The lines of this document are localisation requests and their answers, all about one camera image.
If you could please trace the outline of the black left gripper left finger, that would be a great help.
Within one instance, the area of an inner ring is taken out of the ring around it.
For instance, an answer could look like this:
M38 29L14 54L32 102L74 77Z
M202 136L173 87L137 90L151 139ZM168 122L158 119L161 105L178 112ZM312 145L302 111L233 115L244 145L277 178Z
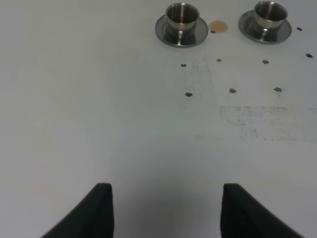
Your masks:
M98 183L44 238L112 238L113 194L110 183Z

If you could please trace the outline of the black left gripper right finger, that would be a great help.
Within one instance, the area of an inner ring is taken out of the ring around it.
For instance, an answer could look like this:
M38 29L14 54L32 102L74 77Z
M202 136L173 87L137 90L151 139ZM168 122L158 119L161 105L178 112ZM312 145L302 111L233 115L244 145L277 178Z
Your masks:
M220 232L223 238L301 238L241 185L223 186Z

